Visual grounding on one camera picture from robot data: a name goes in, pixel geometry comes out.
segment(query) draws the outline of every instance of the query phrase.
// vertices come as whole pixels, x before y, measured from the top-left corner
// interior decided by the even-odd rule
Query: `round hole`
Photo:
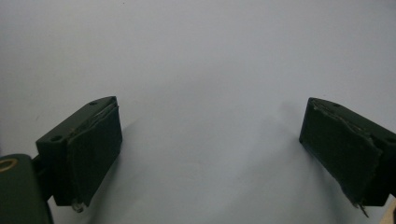
[[[0,161],[0,173],[7,171],[18,163],[17,159],[5,159]]]
[[[60,136],[60,135],[56,135],[56,136],[53,136],[51,139],[50,139],[50,141],[51,142],[56,142],[56,141],[59,141],[59,140],[61,140],[62,139],[62,137]]]
[[[394,138],[387,138],[387,141],[390,143],[396,143],[396,139]]]

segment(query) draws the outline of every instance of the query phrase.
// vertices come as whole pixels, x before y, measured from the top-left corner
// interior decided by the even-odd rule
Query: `smooth gray background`
[[[1,1],[1,155],[117,95],[124,143],[57,224],[377,223],[298,143],[309,96],[396,131],[395,0]]]

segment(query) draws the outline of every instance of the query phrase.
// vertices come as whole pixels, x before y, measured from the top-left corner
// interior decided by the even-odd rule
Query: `white table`
[[[124,142],[56,224],[377,223],[298,142],[309,96],[396,131],[396,2],[1,1],[1,155],[116,95]]]

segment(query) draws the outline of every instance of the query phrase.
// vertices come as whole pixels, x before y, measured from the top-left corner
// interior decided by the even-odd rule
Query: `black mechanical part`
[[[383,206],[396,193],[396,134],[333,102],[310,98],[300,142],[355,206]]]
[[[47,200],[90,205],[120,154],[122,133],[115,96],[84,105],[36,141],[33,160],[14,154],[0,158],[0,223],[53,223]]]

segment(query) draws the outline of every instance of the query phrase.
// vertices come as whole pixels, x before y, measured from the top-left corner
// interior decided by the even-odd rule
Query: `brass ring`
[[[18,160],[17,159],[13,159],[13,158],[12,159],[5,159],[5,160],[0,161],[0,173],[11,169],[17,163],[18,163]]]

